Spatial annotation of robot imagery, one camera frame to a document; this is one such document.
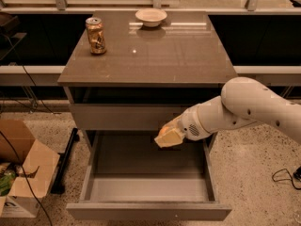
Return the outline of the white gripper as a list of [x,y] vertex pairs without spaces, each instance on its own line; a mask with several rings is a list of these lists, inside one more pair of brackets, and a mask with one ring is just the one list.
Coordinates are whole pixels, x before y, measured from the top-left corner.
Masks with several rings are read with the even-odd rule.
[[190,140],[197,141],[210,135],[210,133],[203,128],[198,118],[197,105],[187,108],[180,116],[167,122],[165,127],[170,127],[170,130],[164,135],[157,136],[154,139],[160,148],[180,145],[183,142],[184,136]]

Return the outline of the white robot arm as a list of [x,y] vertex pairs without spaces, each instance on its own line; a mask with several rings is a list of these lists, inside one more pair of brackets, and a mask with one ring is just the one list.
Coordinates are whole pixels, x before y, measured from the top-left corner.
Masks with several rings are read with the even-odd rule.
[[220,130],[268,124],[301,143],[301,105],[290,102],[262,83],[247,77],[228,81],[221,94],[187,108],[165,124],[155,142],[161,148],[180,145],[188,138],[204,139]]

